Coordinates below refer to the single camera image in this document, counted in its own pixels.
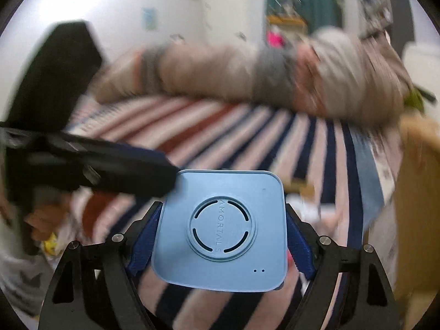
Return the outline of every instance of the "curved slot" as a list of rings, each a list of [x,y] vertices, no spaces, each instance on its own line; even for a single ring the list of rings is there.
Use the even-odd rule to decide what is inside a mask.
[[[243,216],[245,217],[245,220],[249,221],[249,217],[248,217],[246,211],[243,209],[243,207],[241,207],[238,203],[235,203],[234,201],[228,201],[228,204],[237,207],[240,210],[240,212],[243,214]]]
[[[205,243],[203,243],[203,242],[200,240],[199,236],[197,235],[197,231],[195,230],[195,228],[193,228],[193,235],[194,235],[194,238],[195,238],[195,240],[197,241],[197,243],[198,243],[203,249],[206,249],[206,250],[209,251],[209,252],[212,252],[212,251],[213,251],[212,248],[209,248]]]
[[[223,252],[228,253],[228,252],[232,252],[232,251],[236,250],[239,246],[241,246],[243,244],[243,242],[246,240],[248,234],[249,234],[249,232],[246,231],[243,238],[234,247],[225,249]]]
[[[217,200],[214,200],[214,201],[208,202],[205,206],[203,206],[201,209],[199,209],[199,210],[197,211],[197,213],[195,214],[194,218],[199,217],[200,213],[201,213],[206,207],[208,207],[208,206],[210,206],[210,205],[213,205],[213,204],[215,204],[215,203],[217,203],[217,202],[218,202]]]

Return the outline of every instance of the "striped bed sheet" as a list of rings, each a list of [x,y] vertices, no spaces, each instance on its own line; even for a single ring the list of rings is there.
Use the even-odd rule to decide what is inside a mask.
[[[284,180],[307,180],[321,206],[313,226],[342,246],[361,246],[394,187],[386,157],[367,134],[337,120],[265,106],[166,96],[101,106],[85,99],[68,131],[160,150],[182,169],[268,170]],[[124,232],[153,201],[79,190],[73,201],[78,239],[99,243]],[[268,293],[189,289],[164,283],[149,267],[136,283],[146,308],[176,330],[284,329],[307,287],[292,259],[285,286]],[[333,308],[340,307],[345,286],[340,274],[323,328],[334,325]]]

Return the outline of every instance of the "blue gripper pad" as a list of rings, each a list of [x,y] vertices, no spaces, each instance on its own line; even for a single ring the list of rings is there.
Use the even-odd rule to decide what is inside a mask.
[[[316,273],[313,265],[313,253],[292,216],[286,212],[287,247],[295,261],[296,267],[304,273],[307,280],[313,279]]]
[[[164,203],[151,257],[162,280],[266,292],[287,273],[280,179],[267,171],[184,170]]]
[[[159,224],[159,217],[162,211],[162,204],[155,210],[151,218],[148,220],[144,229],[140,232],[133,248],[131,249],[131,259],[127,266],[127,271],[131,276],[135,277],[142,272],[150,261],[153,246],[155,244],[156,231]]]

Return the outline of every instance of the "blue lid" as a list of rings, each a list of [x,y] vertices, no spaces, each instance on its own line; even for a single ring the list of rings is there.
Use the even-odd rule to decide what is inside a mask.
[[[282,183],[267,171],[184,170],[164,203],[152,255],[168,283],[276,289],[287,273]]]

